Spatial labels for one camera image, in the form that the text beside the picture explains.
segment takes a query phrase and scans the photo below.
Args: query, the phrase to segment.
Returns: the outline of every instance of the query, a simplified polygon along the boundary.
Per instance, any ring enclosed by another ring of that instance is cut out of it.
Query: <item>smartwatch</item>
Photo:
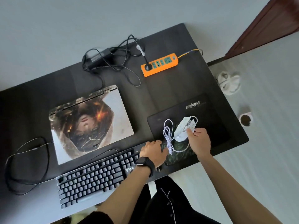
[[[154,170],[156,169],[154,163],[148,157],[140,157],[136,161],[136,165],[149,167],[150,168],[149,178],[152,177]]]

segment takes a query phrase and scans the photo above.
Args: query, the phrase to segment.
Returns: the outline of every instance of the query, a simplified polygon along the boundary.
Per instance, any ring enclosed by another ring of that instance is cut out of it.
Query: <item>power strip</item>
[[[164,71],[168,68],[177,66],[178,64],[178,58],[175,55],[175,53],[172,53],[170,55],[164,56],[162,58],[159,58],[157,60],[154,60],[152,62],[149,62],[149,64],[152,65],[152,69],[147,71],[144,66],[145,64],[141,65],[141,70],[143,72],[144,77],[153,75],[155,73],[158,73],[160,71]]]

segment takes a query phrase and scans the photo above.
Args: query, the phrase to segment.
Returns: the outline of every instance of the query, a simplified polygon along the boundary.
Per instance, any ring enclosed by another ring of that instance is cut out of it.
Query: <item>black desk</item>
[[[184,24],[145,37],[141,41],[146,46],[148,60],[155,60],[173,52],[180,55],[197,48]],[[131,58],[127,64],[127,67],[136,72],[141,79],[141,86],[138,88],[129,84],[123,73],[115,72],[110,68],[101,73],[105,86],[113,84],[118,86],[135,132],[133,136],[105,147],[105,150],[111,148],[123,150],[152,140],[153,136],[147,123],[148,116],[202,93],[208,95],[231,136],[227,143],[215,147],[211,153],[216,155],[248,141],[247,135],[199,52],[188,54],[180,59],[178,66],[147,78],[143,77],[140,69],[143,63],[144,59],[140,57]],[[127,73],[134,80],[134,76],[129,71]],[[0,92],[0,143],[2,145],[0,223],[50,223],[106,199],[79,203],[77,206],[74,205],[72,210],[61,211],[54,180],[40,185],[25,196],[14,196],[8,192],[3,178],[5,160],[19,146],[40,135],[48,142],[52,141],[48,120],[50,109],[98,90],[100,87],[101,81],[84,72],[81,64],[78,63]],[[103,151],[94,151],[58,166],[54,147],[50,145],[51,157],[47,179],[74,169]],[[46,161],[46,151],[43,149],[17,157],[15,166],[18,176],[33,181],[38,180],[43,174]],[[185,160],[180,165],[163,169],[160,175],[172,173],[196,162],[198,162],[196,158]]]

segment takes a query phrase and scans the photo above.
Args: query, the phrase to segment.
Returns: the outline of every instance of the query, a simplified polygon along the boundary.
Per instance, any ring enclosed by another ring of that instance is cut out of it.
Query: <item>keyboard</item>
[[[139,151],[130,148],[56,177],[61,209],[117,188],[135,168]]]

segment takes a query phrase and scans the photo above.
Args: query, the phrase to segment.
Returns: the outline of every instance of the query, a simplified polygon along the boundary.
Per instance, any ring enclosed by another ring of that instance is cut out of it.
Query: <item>white mouse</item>
[[[187,134],[187,128],[190,128],[192,132],[194,133],[195,126],[197,124],[197,118],[196,122],[194,120],[191,120],[191,117],[184,117],[183,120],[180,122],[176,130],[174,131],[173,137],[177,142],[182,142],[187,139],[188,134]]]

